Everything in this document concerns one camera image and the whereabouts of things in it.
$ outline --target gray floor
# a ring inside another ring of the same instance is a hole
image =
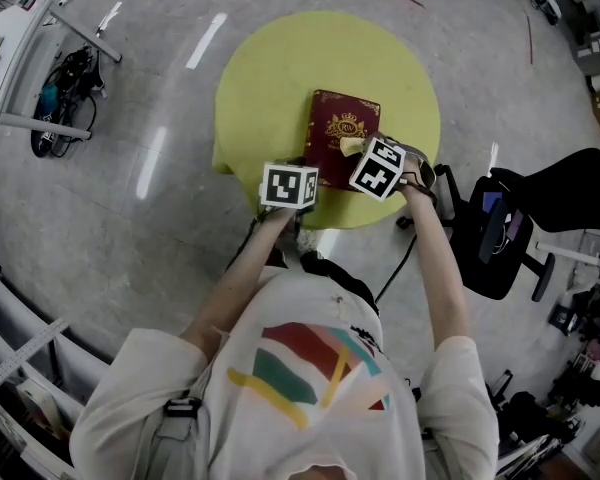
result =
[[[600,148],[584,79],[564,39],[525,0],[419,0],[426,10],[406,0],[73,0],[66,9],[95,29],[117,1],[120,14],[106,39],[124,60],[106,66],[109,99],[98,101],[93,139],[62,160],[40,160],[27,132],[0,129],[4,273],[41,309],[69,318],[79,336],[110,355],[132,327],[182,328],[243,237],[250,215],[241,189],[210,168],[213,98],[235,48],[278,16],[337,9],[404,40],[438,95],[437,161],[452,166],[467,197],[487,170],[494,141],[498,164],[523,174],[580,148]],[[198,69],[186,70],[218,12],[229,14],[227,23]],[[166,140],[158,152],[151,144],[161,127]],[[156,168],[139,199],[147,160]],[[375,293],[411,237],[394,220],[341,233],[334,251]],[[579,237],[544,238],[573,245]],[[503,301],[468,292],[488,380],[509,368],[518,387],[548,387],[573,347],[546,324],[572,267],[558,260],[539,304],[530,299],[535,279],[525,269]],[[388,355],[417,382],[432,343],[415,256],[381,311]]]

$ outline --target book cover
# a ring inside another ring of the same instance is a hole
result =
[[[378,131],[380,105],[323,89],[314,91],[304,148],[306,165],[320,169],[320,185],[356,191],[349,178],[360,155],[345,157],[342,137],[367,137]]]

